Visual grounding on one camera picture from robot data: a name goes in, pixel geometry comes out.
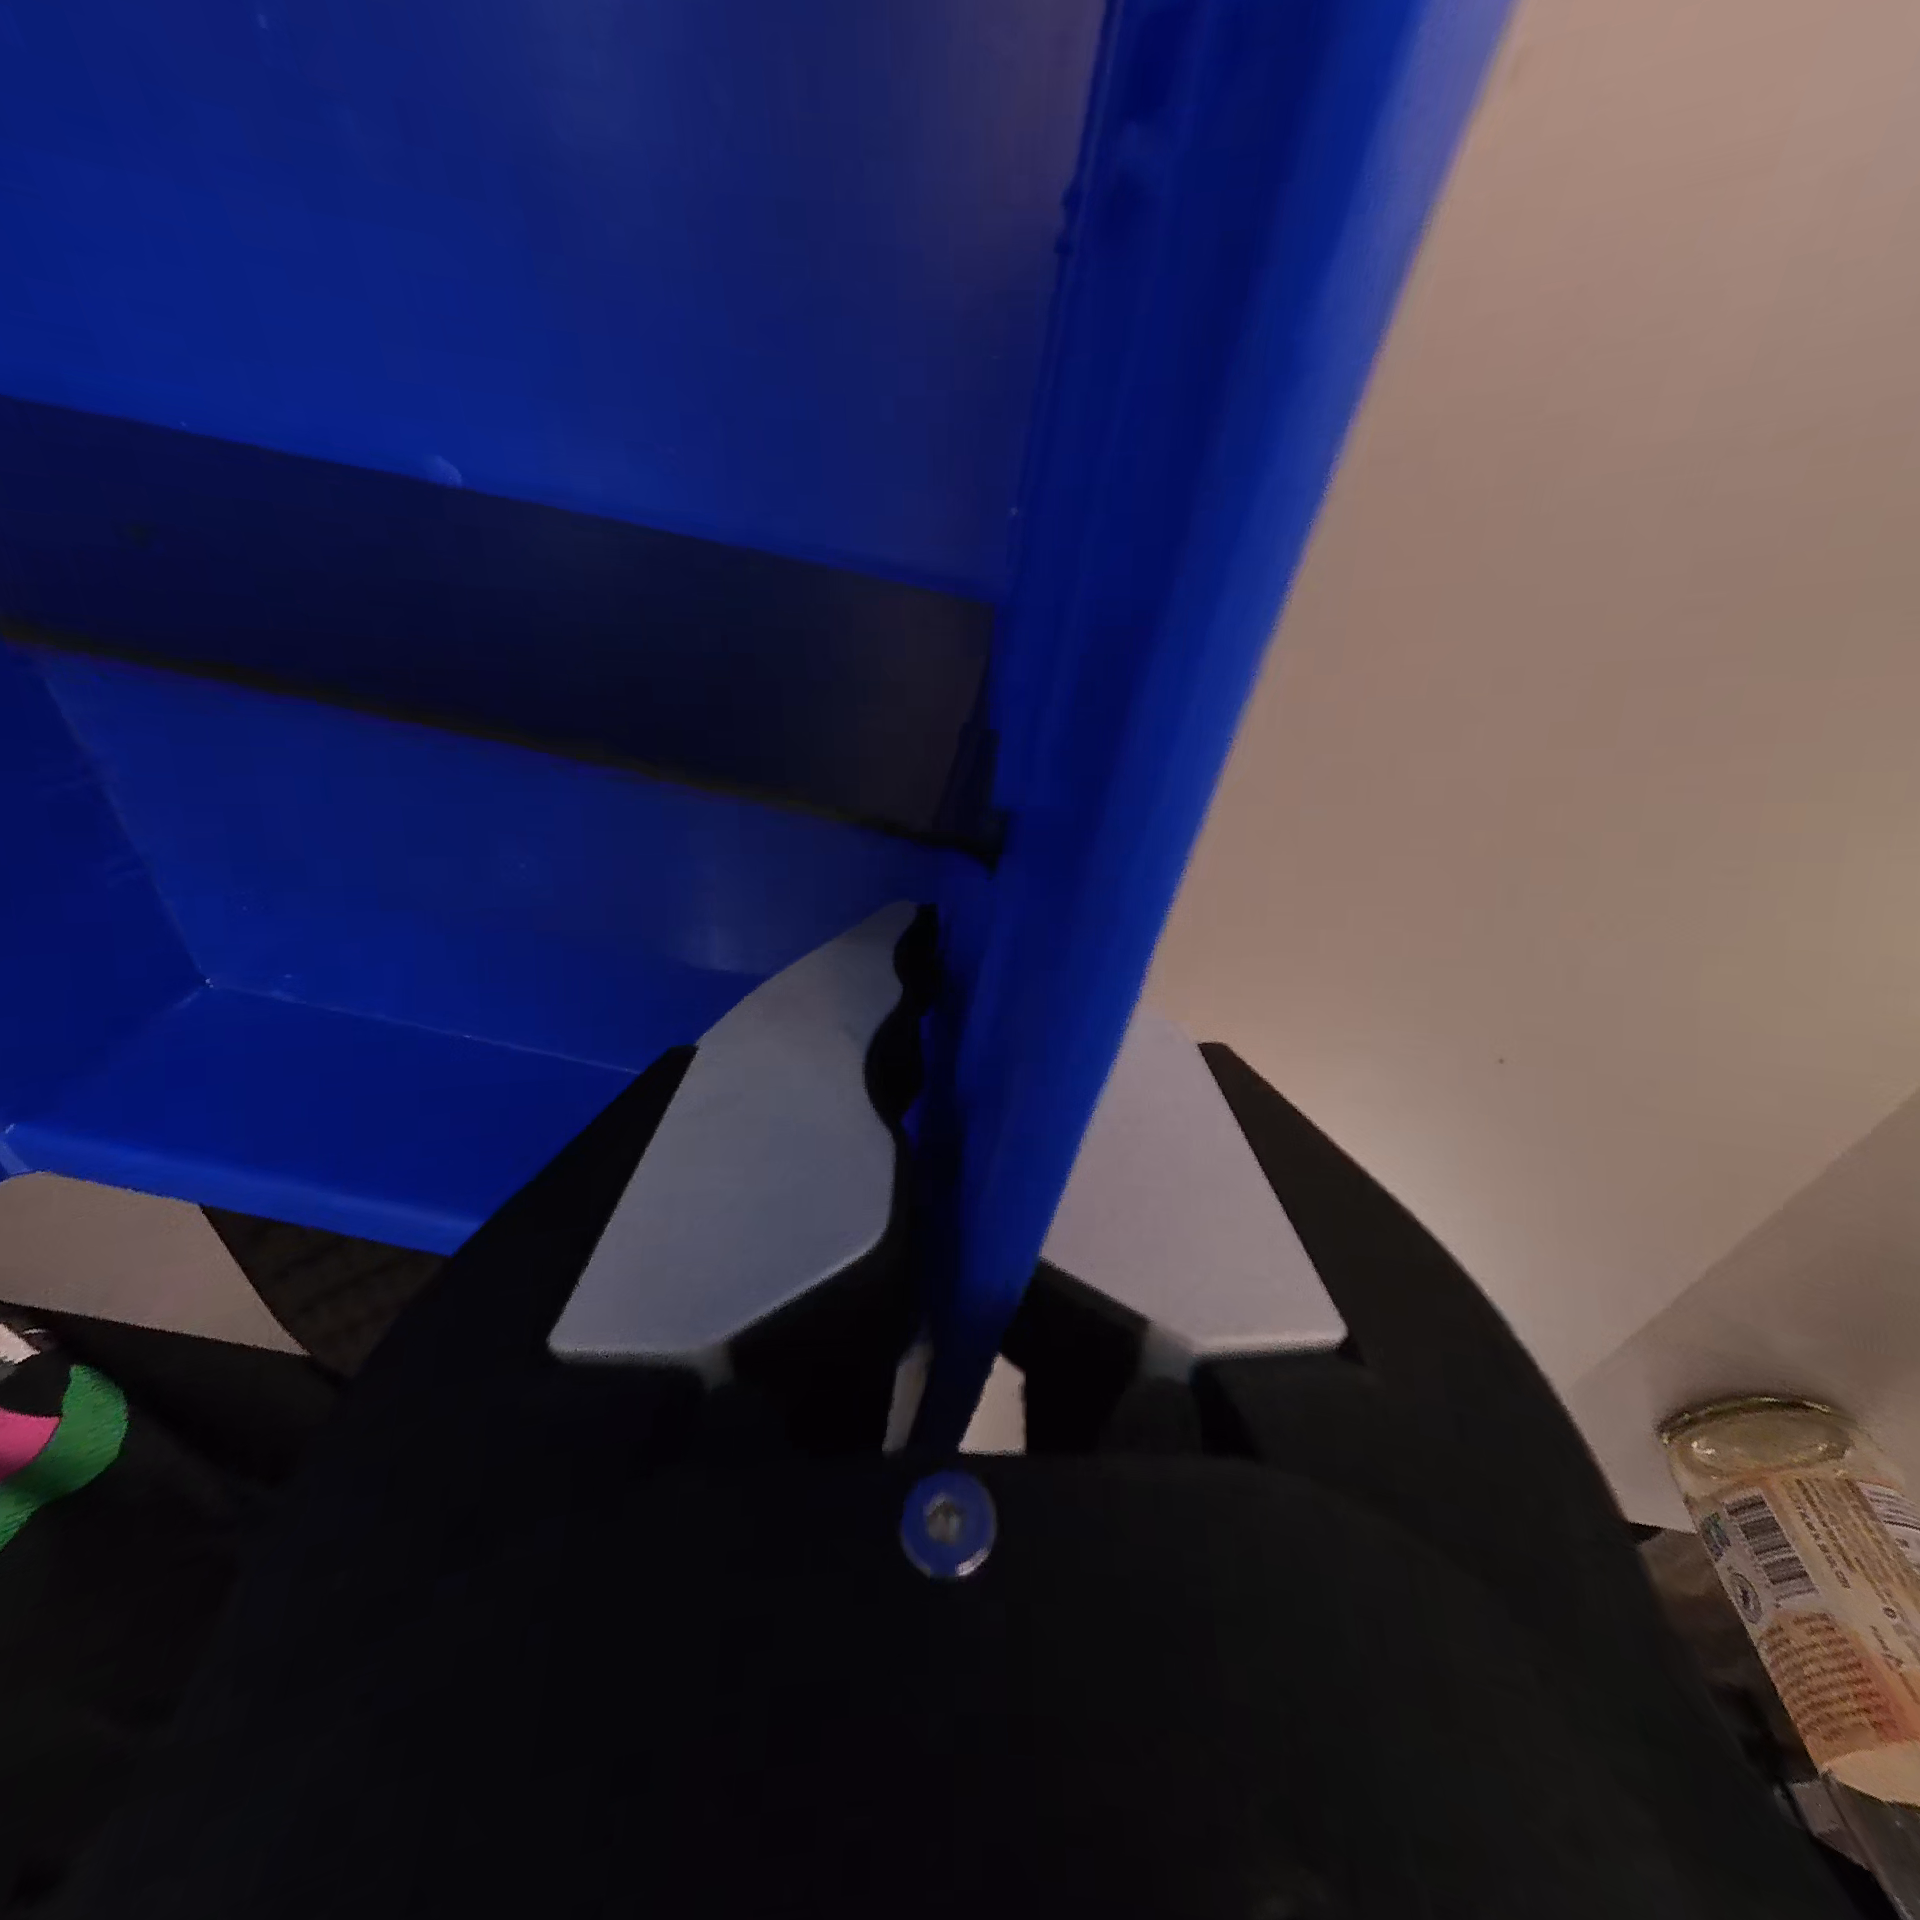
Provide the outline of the blue plastic bin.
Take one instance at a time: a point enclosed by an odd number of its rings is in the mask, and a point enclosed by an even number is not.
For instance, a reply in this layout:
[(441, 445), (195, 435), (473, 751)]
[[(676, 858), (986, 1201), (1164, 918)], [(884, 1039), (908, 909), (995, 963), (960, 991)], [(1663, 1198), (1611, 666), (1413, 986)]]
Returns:
[(1041, 1260), (1511, 4), (4, 4), (4, 1177), (434, 1253), (938, 926)]

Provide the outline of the glass bottle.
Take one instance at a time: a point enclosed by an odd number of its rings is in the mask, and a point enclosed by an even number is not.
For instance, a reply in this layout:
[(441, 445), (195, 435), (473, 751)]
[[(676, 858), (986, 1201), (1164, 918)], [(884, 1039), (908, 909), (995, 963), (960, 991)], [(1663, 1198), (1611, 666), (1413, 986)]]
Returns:
[(1919, 1805), (1916, 1502), (1848, 1412), (1789, 1397), (1687, 1409), (1672, 1478), (1811, 1762)]

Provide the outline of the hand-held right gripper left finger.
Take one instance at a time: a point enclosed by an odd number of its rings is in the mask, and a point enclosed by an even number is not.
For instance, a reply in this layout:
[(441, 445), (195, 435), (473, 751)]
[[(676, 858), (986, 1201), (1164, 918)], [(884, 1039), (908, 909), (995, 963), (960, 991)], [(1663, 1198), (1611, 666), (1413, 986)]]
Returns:
[(938, 913), (890, 902), (724, 1012), (548, 1350), (751, 1391), (810, 1453), (882, 1452), (922, 1330), (906, 1119), (938, 974)]

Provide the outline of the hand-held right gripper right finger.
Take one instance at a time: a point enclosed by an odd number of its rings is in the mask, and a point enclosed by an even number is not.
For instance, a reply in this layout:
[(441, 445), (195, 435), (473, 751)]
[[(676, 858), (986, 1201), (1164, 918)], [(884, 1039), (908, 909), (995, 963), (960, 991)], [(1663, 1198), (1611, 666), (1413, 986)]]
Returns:
[(1347, 1337), (1205, 1051), (1137, 1018), (1000, 1348), (996, 1450), (1080, 1450), (1137, 1383)]

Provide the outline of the green and pink cloth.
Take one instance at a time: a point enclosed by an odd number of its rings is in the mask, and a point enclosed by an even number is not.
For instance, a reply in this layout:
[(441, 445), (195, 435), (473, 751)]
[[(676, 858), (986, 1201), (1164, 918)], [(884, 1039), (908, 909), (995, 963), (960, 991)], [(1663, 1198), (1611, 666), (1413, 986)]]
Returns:
[(3, 1322), (3, 1548), (82, 1495), (128, 1442), (128, 1399), (53, 1332)]

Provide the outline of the dark cloth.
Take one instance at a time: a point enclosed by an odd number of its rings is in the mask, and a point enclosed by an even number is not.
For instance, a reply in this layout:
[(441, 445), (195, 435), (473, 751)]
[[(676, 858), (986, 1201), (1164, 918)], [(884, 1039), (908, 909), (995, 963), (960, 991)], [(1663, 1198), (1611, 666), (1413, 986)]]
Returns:
[(340, 1397), (303, 1350), (4, 1302), (128, 1399), (128, 1442), (3, 1549), (3, 1908), (44, 1916), (195, 1671)]

